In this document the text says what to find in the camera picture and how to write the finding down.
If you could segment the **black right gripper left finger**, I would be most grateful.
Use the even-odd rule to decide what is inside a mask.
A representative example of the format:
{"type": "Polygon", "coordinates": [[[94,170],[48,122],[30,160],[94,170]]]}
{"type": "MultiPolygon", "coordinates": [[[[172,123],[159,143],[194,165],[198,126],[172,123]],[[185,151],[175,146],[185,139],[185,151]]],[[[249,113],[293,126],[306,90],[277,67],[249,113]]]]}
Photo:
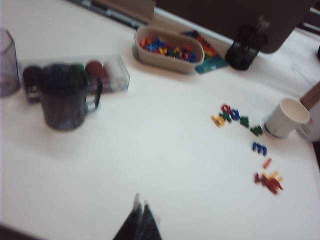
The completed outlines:
{"type": "Polygon", "coordinates": [[[135,240],[142,220],[142,204],[140,194],[137,193],[133,200],[132,210],[124,223],[114,236],[114,240],[135,240]]]}

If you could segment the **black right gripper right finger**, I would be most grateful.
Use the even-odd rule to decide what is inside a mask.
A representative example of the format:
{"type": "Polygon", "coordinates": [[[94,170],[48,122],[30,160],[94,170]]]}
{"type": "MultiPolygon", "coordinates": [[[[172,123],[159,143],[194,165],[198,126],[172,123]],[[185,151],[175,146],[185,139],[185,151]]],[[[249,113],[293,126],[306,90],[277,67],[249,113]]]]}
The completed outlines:
{"type": "Polygon", "coordinates": [[[161,233],[158,229],[156,220],[152,214],[150,205],[144,202],[143,214],[141,219],[141,239],[142,240],[161,240],[161,233]]]}

